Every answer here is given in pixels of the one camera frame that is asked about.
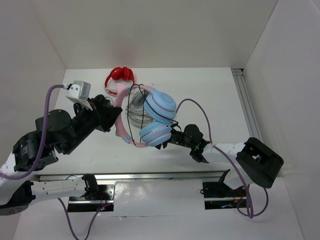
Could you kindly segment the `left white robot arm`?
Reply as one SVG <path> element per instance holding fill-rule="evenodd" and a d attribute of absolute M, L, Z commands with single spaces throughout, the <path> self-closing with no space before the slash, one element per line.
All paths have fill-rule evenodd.
<path fill-rule="evenodd" d="M 103 95 L 88 100 L 92 110 L 79 103 L 73 105 L 75 116 L 63 109 L 48 112 L 47 132 L 41 158 L 31 177 L 46 166 L 58 162 L 56 154 L 71 154 L 93 131 L 109 132 L 122 113 L 121 107 L 113 106 Z M 12 153 L 0 171 L 11 176 L 21 176 L 32 168 L 36 160 L 44 118 L 35 120 L 36 130 L 22 136 L 13 146 Z M 22 179 L 0 179 L 0 214 L 10 216 L 26 210 L 30 205 L 64 197 L 80 197 L 92 200 L 100 195 L 93 174 L 84 174 L 74 179 L 50 183 L 32 181 L 29 176 Z"/>

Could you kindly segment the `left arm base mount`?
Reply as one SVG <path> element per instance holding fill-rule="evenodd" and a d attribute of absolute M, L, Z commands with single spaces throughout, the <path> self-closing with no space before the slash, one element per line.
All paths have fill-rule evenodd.
<path fill-rule="evenodd" d="M 98 192 L 90 199 L 71 196 L 68 199 L 67 211 L 69 213 L 93 213 L 99 210 L 100 212 L 113 212 L 116 182 L 111 180 L 97 180 Z"/>

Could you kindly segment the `pink blue cat-ear headphones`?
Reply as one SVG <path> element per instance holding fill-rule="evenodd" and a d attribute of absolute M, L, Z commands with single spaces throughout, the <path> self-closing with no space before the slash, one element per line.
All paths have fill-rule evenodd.
<path fill-rule="evenodd" d="M 139 88 L 148 93 L 144 101 L 144 110 L 153 119 L 153 123 L 143 127 L 139 131 L 141 142 L 136 142 L 126 131 L 122 117 L 118 116 L 115 121 L 115 135 L 122 138 L 127 144 L 134 145 L 137 148 L 156 147 L 168 141 L 172 134 L 172 123 L 176 117 L 176 102 L 165 92 L 156 90 L 147 85 L 126 86 L 123 83 L 116 85 L 117 96 L 114 101 L 115 107 L 121 107 L 123 100 L 131 90 Z"/>

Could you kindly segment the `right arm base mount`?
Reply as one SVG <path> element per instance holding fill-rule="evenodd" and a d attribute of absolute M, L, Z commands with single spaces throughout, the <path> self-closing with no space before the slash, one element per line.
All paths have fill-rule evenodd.
<path fill-rule="evenodd" d="M 200 193 L 206 210 L 246 208 L 247 194 L 243 186 L 231 189 L 222 182 L 203 182 Z"/>

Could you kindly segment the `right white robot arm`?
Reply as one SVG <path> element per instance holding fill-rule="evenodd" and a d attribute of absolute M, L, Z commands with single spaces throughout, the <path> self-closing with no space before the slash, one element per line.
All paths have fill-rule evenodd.
<path fill-rule="evenodd" d="M 243 181 L 270 189 L 278 176 L 284 160 L 255 137 L 233 144 L 211 144 L 204 139 L 197 125 L 188 124 L 184 131 L 171 129 L 171 137 L 156 146 L 164 149 L 168 144 L 190 149 L 189 155 L 198 163 L 226 162 L 239 170 Z"/>

